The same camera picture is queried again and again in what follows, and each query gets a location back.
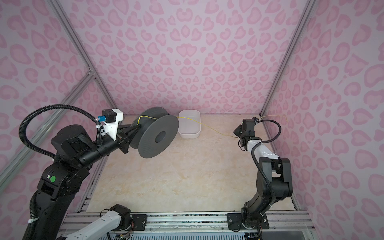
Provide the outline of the dark grey cable spool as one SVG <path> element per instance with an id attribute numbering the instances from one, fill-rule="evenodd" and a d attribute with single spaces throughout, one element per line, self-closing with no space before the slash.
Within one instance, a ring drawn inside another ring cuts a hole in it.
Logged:
<path id="1" fill-rule="evenodd" d="M 175 139 L 179 120 L 164 108 L 153 107 L 136 117 L 132 126 L 139 126 L 139 130 L 130 147 L 138 150 L 142 158 L 150 159 L 162 153 Z"/>

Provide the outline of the white plastic tray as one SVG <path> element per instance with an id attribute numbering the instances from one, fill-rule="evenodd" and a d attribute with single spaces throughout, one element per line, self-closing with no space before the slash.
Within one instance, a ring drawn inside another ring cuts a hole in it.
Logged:
<path id="1" fill-rule="evenodd" d="M 197 110 L 183 110 L 178 115 L 178 133 L 183 139 L 196 139 L 201 133 L 201 114 Z"/>

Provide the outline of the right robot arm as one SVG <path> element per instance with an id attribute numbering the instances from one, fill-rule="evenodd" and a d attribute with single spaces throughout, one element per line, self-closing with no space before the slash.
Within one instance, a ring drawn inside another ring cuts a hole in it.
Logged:
<path id="1" fill-rule="evenodd" d="M 269 140 L 256 136 L 255 126 L 260 123 L 273 123 L 278 127 L 278 133 Z M 281 125 L 274 120 L 263 120 L 257 117 L 243 119 L 234 134 L 239 138 L 239 147 L 251 154 L 257 167 L 257 192 L 254 197 L 245 202 L 239 214 L 227 214 L 229 230 L 257 230 L 269 228 L 267 211 L 277 202 L 290 198 L 293 194 L 291 162 L 279 157 L 266 146 L 272 143 L 282 133 Z"/>

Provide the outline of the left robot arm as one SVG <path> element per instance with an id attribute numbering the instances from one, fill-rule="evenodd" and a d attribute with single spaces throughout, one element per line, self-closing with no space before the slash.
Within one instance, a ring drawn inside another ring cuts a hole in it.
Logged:
<path id="1" fill-rule="evenodd" d="M 123 125 L 115 140 L 106 136 L 99 146 L 81 125 L 60 130 L 51 141 L 57 149 L 54 162 L 44 170 L 30 200 L 30 221 L 23 238 L 56 239 L 69 206 L 90 174 L 90 166 L 117 149 L 126 154 L 139 129 Z"/>

